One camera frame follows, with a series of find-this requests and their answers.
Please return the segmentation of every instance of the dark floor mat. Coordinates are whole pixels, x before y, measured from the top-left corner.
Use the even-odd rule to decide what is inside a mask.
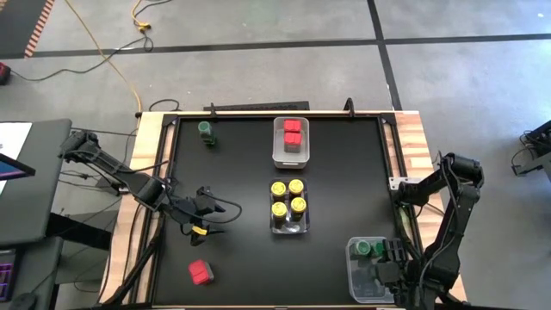
[[[4,2],[0,11],[0,59],[23,58],[25,49],[32,40],[31,35],[35,27],[39,27],[41,31],[42,27],[37,26],[37,22],[45,8],[46,0],[4,0]]]
[[[210,111],[211,107],[204,107],[203,111]],[[310,102],[276,102],[276,103],[256,103],[256,104],[238,104],[231,106],[214,106],[216,111],[284,111],[297,110],[309,111]]]

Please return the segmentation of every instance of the monitor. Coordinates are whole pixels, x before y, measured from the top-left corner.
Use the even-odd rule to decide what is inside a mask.
[[[13,158],[0,154],[0,181],[34,176],[35,170]]]

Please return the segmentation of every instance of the concrete floor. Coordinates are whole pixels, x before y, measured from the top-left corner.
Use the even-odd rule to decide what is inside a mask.
[[[139,37],[128,11],[133,0],[73,0],[103,48]],[[548,1],[375,1],[385,38],[551,33]],[[373,39],[363,0],[174,0],[147,10],[156,47],[285,40]],[[93,45],[57,1],[38,51]],[[461,246],[461,272],[474,305],[547,309],[551,295],[551,184],[539,172],[514,177],[518,135],[551,115],[551,41],[388,46],[404,109],[420,110],[433,155],[437,150],[478,158],[486,173]],[[83,69],[99,57],[5,61],[28,77],[62,67]],[[312,109],[391,109],[376,46],[115,56],[145,109],[175,98],[181,109],[210,102],[243,104],[308,100]],[[41,83],[14,78],[0,88],[0,121],[69,117],[74,126],[129,133],[136,105],[108,66],[86,75],[63,74]],[[102,135],[118,158],[125,137]],[[71,166],[67,169],[79,169]],[[55,210],[94,212],[113,198],[60,184]],[[94,294],[61,289],[58,308],[90,306]]]

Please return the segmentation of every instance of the red cubes in container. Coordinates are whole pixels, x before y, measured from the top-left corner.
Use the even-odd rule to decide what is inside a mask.
[[[285,120],[283,121],[283,130],[285,133],[300,133],[302,124],[299,120]]]
[[[300,144],[302,143],[302,134],[300,133],[285,133],[283,135],[283,145],[285,152],[300,152]]]

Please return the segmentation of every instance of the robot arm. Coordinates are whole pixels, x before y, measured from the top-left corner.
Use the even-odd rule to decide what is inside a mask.
[[[193,246],[204,242],[208,234],[222,233],[222,231],[210,229],[210,226],[204,222],[227,223],[239,216],[238,214],[223,222],[205,219],[204,215],[225,212],[225,209],[216,203],[218,199],[213,196],[209,187],[198,189],[195,198],[174,196],[170,193],[169,185],[162,180],[132,170],[104,152],[98,144],[97,136],[91,132],[73,132],[61,146],[59,156],[67,162],[93,164],[124,184],[138,203],[152,211],[169,215],[181,226],[191,224],[191,230],[185,234],[190,236]]]
[[[408,260],[404,251],[396,254],[396,243],[385,243],[385,261],[376,265],[379,280],[391,289],[398,306],[407,309],[432,310],[438,297],[444,303],[459,302],[449,294],[459,276],[457,254],[474,204],[480,198],[484,174],[480,163],[449,153],[441,158],[440,169],[417,184],[401,183],[394,205],[423,206],[429,196],[444,187],[450,200],[436,239],[420,259]]]

